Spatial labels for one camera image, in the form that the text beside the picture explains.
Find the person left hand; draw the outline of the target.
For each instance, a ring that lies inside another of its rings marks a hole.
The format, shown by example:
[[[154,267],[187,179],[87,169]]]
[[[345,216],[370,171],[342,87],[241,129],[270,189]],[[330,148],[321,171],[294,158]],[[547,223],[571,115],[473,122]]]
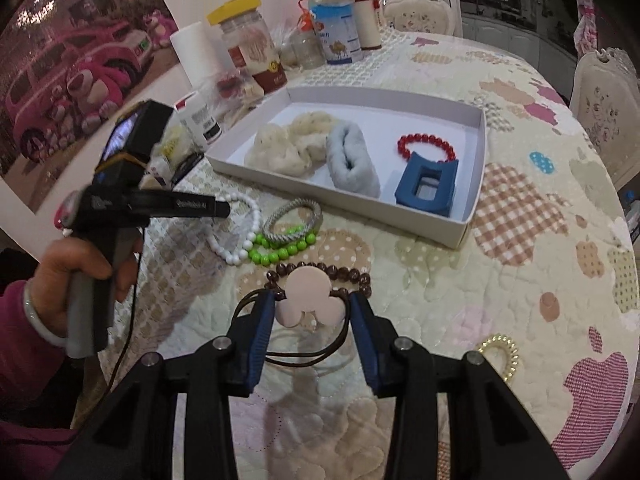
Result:
[[[85,273],[97,280],[114,276],[115,299],[122,302],[130,288],[137,283],[138,259],[143,240],[138,236],[124,262],[113,271],[96,246],[76,237],[53,242],[36,269],[30,283],[32,307],[40,321],[52,334],[67,335],[68,284],[76,272]]]

